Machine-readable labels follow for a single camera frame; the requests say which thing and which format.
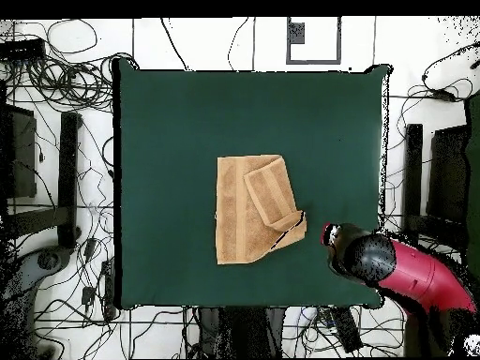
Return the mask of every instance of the cable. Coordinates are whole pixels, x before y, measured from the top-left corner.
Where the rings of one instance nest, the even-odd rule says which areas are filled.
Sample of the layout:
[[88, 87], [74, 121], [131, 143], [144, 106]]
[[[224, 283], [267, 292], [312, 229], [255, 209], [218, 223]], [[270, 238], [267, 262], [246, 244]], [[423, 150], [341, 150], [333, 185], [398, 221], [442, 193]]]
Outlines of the cable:
[[105, 141], [105, 143], [104, 143], [103, 146], [101, 147], [101, 158], [102, 158], [103, 162], [106, 163], [106, 164], [108, 164], [110, 167], [113, 167], [113, 164], [111, 164], [111, 163], [105, 158], [105, 146], [107, 146], [107, 143], [109, 143], [112, 139], [113, 139], [113, 136], [111, 136], [107, 141]]
[[175, 53], [176, 53], [176, 56], [178, 56], [178, 59], [182, 62], [182, 65], [184, 66], [184, 70], [188, 70], [187, 64], [185, 63], [184, 59], [180, 56], [180, 54], [179, 54], [178, 51], [176, 50], [175, 45], [173, 44], [172, 37], [170, 36], [170, 32], [169, 32], [169, 30], [167, 29], [167, 26], [165, 25], [165, 22], [163, 21], [163, 18], [160, 18], [160, 22], [161, 22], [161, 25], [163, 26], [163, 29], [165, 30], [165, 33], [167, 34], [167, 37], [168, 37], [168, 39], [169, 39], [169, 41], [170, 41], [170, 44], [172, 45], [173, 50], [174, 50]]
[[230, 44], [230, 49], [229, 49], [229, 53], [227, 55], [227, 59], [229, 61], [229, 65], [230, 65], [230, 68], [233, 70], [233, 66], [232, 66], [232, 63], [230, 62], [230, 53], [232, 52], [232, 47], [233, 47], [233, 44], [235, 42], [235, 39], [236, 39], [236, 35], [238, 34], [238, 32], [240, 31], [240, 29], [242, 29], [242, 27], [248, 22], [248, 20], [250, 19], [250, 17], [247, 17], [245, 19], [245, 21], [240, 25], [238, 26], [238, 29], [235, 31], [235, 34], [233, 35], [233, 39], [232, 39], [232, 43]]
[[152, 328], [152, 326], [154, 325], [154, 321], [156, 320], [156, 318], [157, 318], [158, 316], [160, 316], [160, 315], [165, 315], [165, 314], [168, 314], [168, 315], [178, 315], [178, 314], [180, 314], [180, 313], [183, 313], [183, 309], [182, 309], [182, 310], [179, 310], [179, 311], [177, 311], [177, 312], [170, 312], [170, 311], [167, 311], [167, 310], [162, 310], [162, 311], [158, 312], [158, 313], [154, 316], [154, 318], [152, 319], [152, 321], [150, 322], [150, 324], [148, 325], [148, 327], [147, 327], [144, 331], [142, 331], [138, 336], [136, 336], [136, 337], [133, 339], [133, 341], [132, 341], [132, 351], [131, 351], [131, 356], [130, 356], [130, 358], [133, 359], [133, 355], [135, 354], [135, 341], [136, 341], [138, 338], [144, 336], [146, 333], [148, 333], [148, 331], [149, 331], [149, 330]]
[[[423, 73], [423, 75], [422, 75], [422, 82], [423, 82], [424, 86], [425, 86], [429, 91], [431, 91], [431, 92], [434, 92], [434, 91], [443, 91], [443, 90], [445, 90], [445, 88], [447, 88], [447, 87], [444, 87], [444, 88], [441, 88], [441, 89], [437, 89], [437, 90], [434, 90], [434, 89], [428, 87], [428, 85], [427, 85], [427, 83], [426, 83], [426, 80], [427, 80], [428, 71], [430, 70], [430, 68], [434, 67], [434, 66], [437, 65], [437, 64], [440, 64], [441, 62], [447, 60], [448, 58], [450, 58], [450, 57], [452, 57], [452, 56], [454, 56], [454, 55], [460, 55], [461, 53], [465, 53], [465, 52], [466, 52], [467, 50], [469, 50], [469, 49], [478, 48], [478, 47], [480, 47], [480, 42], [476, 41], [476, 42], [474, 42], [473, 44], [469, 44], [469, 45], [467, 45], [467, 46], [460, 47], [459, 49], [457, 49], [457, 50], [449, 53], [448, 55], [444, 56], [443, 58], [440, 58], [440, 59], [438, 59], [437, 61], [432, 62], [430, 65], [428, 65], [428, 67], [425, 69], [425, 71], [424, 71], [424, 73]], [[471, 84], [472, 90], [473, 90], [472, 82], [471, 82], [469, 79], [460, 79], [460, 80], [458, 80], [458, 82], [461, 81], [461, 80], [466, 80], [466, 81], [468, 81], [468, 82]]]

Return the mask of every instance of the towel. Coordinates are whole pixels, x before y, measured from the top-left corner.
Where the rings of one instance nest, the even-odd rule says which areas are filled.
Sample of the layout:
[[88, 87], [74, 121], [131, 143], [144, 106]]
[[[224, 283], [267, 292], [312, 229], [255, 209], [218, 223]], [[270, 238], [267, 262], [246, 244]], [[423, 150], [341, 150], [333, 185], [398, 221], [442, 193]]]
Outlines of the towel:
[[280, 155], [217, 160], [217, 263], [253, 263], [305, 237]]

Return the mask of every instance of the tan towel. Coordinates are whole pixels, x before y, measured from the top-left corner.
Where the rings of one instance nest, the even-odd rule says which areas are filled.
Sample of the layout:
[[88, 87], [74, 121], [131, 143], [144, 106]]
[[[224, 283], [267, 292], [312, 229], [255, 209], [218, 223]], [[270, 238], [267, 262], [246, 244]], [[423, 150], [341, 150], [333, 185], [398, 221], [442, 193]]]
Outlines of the tan towel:
[[302, 240], [305, 213], [295, 207], [279, 155], [217, 160], [217, 263], [253, 263]]

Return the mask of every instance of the dark green cloth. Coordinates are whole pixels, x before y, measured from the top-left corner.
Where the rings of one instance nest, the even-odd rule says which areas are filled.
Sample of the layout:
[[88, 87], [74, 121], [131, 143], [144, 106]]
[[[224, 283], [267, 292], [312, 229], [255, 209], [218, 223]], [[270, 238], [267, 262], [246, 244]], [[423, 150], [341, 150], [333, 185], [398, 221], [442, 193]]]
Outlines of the dark green cloth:
[[470, 164], [467, 263], [472, 273], [480, 278], [480, 95], [470, 98], [466, 107], [467, 117], [470, 118], [467, 122], [472, 128], [472, 136], [466, 148]]
[[[120, 61], [122, 297], [133, 305], [377, 305], [335, 276], [327, 221], [378, 222], [382, 83], [369, 73], [134, 70]], [[217, 158], [282, 155], [299, 243], [249, 265], [217, 265]]]

